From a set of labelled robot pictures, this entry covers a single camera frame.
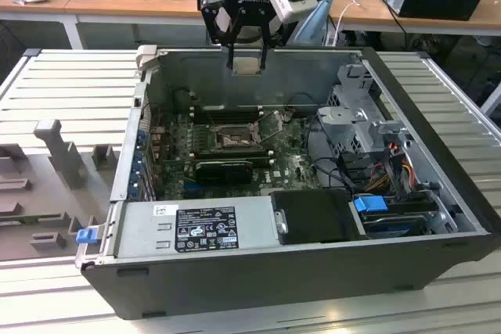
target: slotted metal platform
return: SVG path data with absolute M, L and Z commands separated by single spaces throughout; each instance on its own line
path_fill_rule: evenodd
M 121 149 L 139 82 L 134 50 L 42 50 L 24 56 L 0 88 L 0 145 L 45 154 L 33 135 L 41 119 L 61 120 L 80 153 L 96 144 Z
M 44 62 L 58 62 L 60 66 L 69 63 L 100 62 L 133 59 L 135 52 L 86 52 L 86 51 L 43 51 Z M 381 57 L 391 65 L 394 74 L 416 101 L 425 117 L 431 122 L 440 136 L 450 145 L 465 168 L 483 169 L 490 162 L 501 161 L 499 130 L 492 126 L 478 108 L 446 77 L 429 59 L 421 59 L 416 54 L 383 53 Z M 67 87 L 65 77 L 57 79 L 28 78 L 20 75 L 28 58 L 22 58 L 20 65 L 9 75 L 0 87 L 0 126 L 12 128 L 22 121 L 36 121 L 35 114 L 54 114 L 65 120 L 123 120 L 127 119 L 130 102 L 122 106 L 97 106 L 85 108 L 78 106 L 66 109 L 52 105 L 39 107 L 6 108 L 14 106 L 15 100 L 7 92 L 10 88 L 24 88 L 19 85 L 42 84 L 38 88 L 86 88 L 87 99 L 99 99 L 92 95 L 92 88 L 128 88 L 131 78 L 117 78 L 111 71 L 96 70 L 92 77 L 72 77 Z M 426 97 L 430 102 L 423 102 Z M 51 102 L 50 98 L 35 98 L 39 103 Z M 108 97 L 102 102 L 114 101 Z M 394 117 L 395 110 L 387 103 Z M 109 131 L 97 133 L 113 134 Z M 95 131 L 87 128 L 87 137 L 99 138 Z M 0 132 L 0 137 L 13 134 Z M 86 149 L 85 144 L 78 145 Z M 43 148 L 33 147 L 34 153 L 44 152 Z M 484 170 L 471 170 L 470 175 L 481 187 L 492 205 L 499 209 L 494 196 L 499 195 L 500 176 Z M 456 265 L 422 291 L 407 293 L 381 294 L 374 296 L 352 297 L 339 300 L 324 300 L 313 303 L 289 304 L 286 306 L 262 307 L 238 311 L 216 312 L 157 318 L 141 321 L 119 319 L 105 300 L 81 276 L 74 266 L 73 257 L 54 259 L 26 260 L 23 262 L 0 263 L 0 329 L 13 333 L 50 333 L 68 332 L 122 332 L 181 334 L 199 332 L 205 334 L 222 333 L 262 333 L 262 334 L 396 334 L 396 333 L 436 333 L 456 334 L 499 333 L 501 328 L 501 252 L 491 253 L 483 260 Z
M 382 52 L 410 98 L 501 214 L 501 132 L 431 59 L 409 52 Z M 398 119 L 392 104 L 381 100 Z

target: desk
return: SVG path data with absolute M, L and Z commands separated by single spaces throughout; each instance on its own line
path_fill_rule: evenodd
M 351 0 L 334 0 L 337 21 Z M 381 0 L 359 0 L 343 17 L 342 29 L 399 32 Z M 0 0 L 0 19 L 55 21 L 64 25 L 72 48 L 84 48 L 78 23 L 204 25 L 196 0 L 49 0 L 26 6 Z M 482 0 L 469 21 L 400 19 L 409 33 L 501 35 L 501 0 Z

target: blue latch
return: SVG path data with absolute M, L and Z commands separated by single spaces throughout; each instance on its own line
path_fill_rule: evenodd
M 355 208 L 360 212 L 388 211 L 383 196 L 359 196 L 355 201 Z
M 77 232 L 77 244 L 96 244 L 97 228 L 83 228 Z

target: yellow wire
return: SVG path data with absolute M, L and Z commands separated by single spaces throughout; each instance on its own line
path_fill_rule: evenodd
M 409 173 L 409 185 L 410 185 L 410 188 L 412 188 L 413 184 L 411 183 L 411 181 L 413 179 L 413 173 L 407 164 L 403 164 L 402 167 L 404 167 L 407 170 L 407 172 Z
M 379 185 L 382 185 L 383 183 L 385 183 L 386 180 L 388 180 L 388 175 L 384 175 L 381 179 L 374 182 L 372 185 L 370 185 L 368 188 L 366 188 L 366 191 L 370 191 L 370 190 L 377 188 Z

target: sticker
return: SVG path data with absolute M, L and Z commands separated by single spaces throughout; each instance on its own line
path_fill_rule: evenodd
M 180 253 L 237 249 L 235 207 L 177 210 L 175 234 L 175 250 Z
M 178 210 L 179 205 L 154 205 L 153 206 L 153 215 L 155 217 L 162 215 L 175 215 L 175 212 Z

